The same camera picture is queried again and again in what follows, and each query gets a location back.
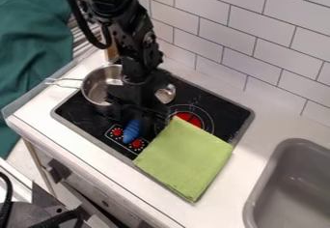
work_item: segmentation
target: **dark green towel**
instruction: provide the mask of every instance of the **dark green towel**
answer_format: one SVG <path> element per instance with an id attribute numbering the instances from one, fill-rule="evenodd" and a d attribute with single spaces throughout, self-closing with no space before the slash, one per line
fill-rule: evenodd
<path id="1" fill-rule="evenodd" d="M 0 109 L 72 59 L 66 0 L 0 0 Z M 18 135 L 0 116 L 0 157 Z"/>
<path id="2" fill-rule="evenodd" d="M 196 202 L 232 151 L 227 142 L 174 117 L 134 164 L 185 200 Z"/>

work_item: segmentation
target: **metal sink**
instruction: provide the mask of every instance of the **metal sink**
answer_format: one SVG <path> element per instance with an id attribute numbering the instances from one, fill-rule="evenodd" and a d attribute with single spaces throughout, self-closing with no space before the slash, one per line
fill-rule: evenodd
<path id="1" fill-rule="evenodd" d="M 247 228 L 329 228 L 330 151 L 302 139 L 280 144 L 243 217 Z"/>

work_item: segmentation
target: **saucepan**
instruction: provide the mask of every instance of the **saucepan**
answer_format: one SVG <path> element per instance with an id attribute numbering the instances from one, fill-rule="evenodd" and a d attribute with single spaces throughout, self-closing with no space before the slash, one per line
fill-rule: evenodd
<path id="1" fill-rule="evenodd" d="M 108 99 L 109 86 L 123 86 L 122 65 L 108 65 L 89 73 L 85 78 L 46 78 L 45 84 L 63 88 L 80 89 L 84 98 L 100 113 L 112 113 L 113 103 Z M 81 82 L 80 87 L 69 85 L 68 81 Z"/>

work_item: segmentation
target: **green towel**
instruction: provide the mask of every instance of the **green towel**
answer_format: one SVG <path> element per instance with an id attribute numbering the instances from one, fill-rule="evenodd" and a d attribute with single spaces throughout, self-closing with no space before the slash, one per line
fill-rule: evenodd
<path id="1" fill-rule="evenodd" d="M 72 59 L 66 0 L 0 0 L 0 110 Z M 0 157 L 18 140 L 0 115 Z"/>
<path id="2" fill-rule="evenodd" d="M 232 145 L 174 117 L 134 164 L 185 200 L 196 202 L 232 151 Z"/>

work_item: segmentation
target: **blue object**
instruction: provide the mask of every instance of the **blue object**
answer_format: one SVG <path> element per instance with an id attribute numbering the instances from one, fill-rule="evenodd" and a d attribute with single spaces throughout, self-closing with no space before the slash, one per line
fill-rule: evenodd
<path id="1" fill-rule="evenodd" d="M 134 139 L 140 136 L 140 121 L 139 120 L 132 120 L 129 122 L 127 127 L 124 129 L 124 138 L 123 142 L 128 144 Z"/>

